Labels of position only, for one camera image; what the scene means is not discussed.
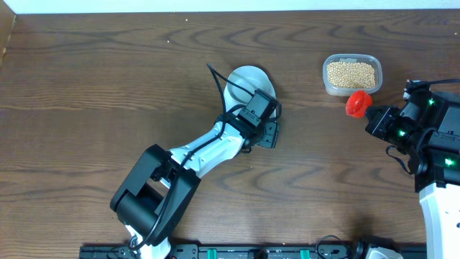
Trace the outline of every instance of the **robotic arm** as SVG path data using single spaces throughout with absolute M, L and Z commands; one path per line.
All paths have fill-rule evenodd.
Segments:
M 460 238 L 460 96 L 430 91 L 436 83 L 408 81 L 402 109 L 370 107 L 366 131 L 410 156 L 415 191 L 425 218 L 428 258 L 458 257 Z
M 201 178 L 240 152 L 249 153 L 255 145 L 275 147 L 280 130 L 274 117 L 277 107 L 280 112 L 276 98 L 256 88 L 254 93 L 248 92 L 251 99 L 247 104 L 226 109 L 216 78 L 221 75 L 209 68 L 223 99 L 224 114 L 208 133 L 188 145 L 169 151 L 159 145 L 147 148 L 111 200 L 111 209 L 132 235 L 128 253 L 165 258 L 170 252 L 167 237 L 183 216 Z M 156 192 L 149 179 L 167 186 L 167 195 Z

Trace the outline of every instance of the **grain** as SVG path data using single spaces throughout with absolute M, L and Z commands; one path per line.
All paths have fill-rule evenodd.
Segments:
M 375 87 L 375 69 L 366 63 L 332 62 L 327 66 L 328 80 L 343 88 Z

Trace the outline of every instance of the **container of beans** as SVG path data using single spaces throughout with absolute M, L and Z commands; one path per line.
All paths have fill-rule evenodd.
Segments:
M 335 54 L 323 64 L 323 80 L 333 96 L 351 96 L 359 90 L 372 94 L 382 87 L 382 66 L 371 55 Z

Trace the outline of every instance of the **red cup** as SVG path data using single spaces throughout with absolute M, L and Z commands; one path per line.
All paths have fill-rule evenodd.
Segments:
M 356 91 L 346 102 L 346 115 L 362 118 L 366 114 L 367 107 L 372 105 L 371 96 L 365 91 Z

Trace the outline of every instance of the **tabletop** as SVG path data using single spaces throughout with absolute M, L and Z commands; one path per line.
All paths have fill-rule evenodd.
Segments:
M 413 177 L 366 119 L 345 115 L 346 98 L 325 92 L 322 65 L 375 56 L 374 104 L 402 106 L 408 78 L 460 77 L 459 25 L 458 10 L 19 15 L 0 68 L 0 258 L 77 258 L 83 244 L 125 242 L 109 202 L 139 156 L 191 142 L 221 112 L 206 63 L 225 76 L 266 71 L 281 131 L 275 149 L 208 173 L 173 237 L 425 242 Z

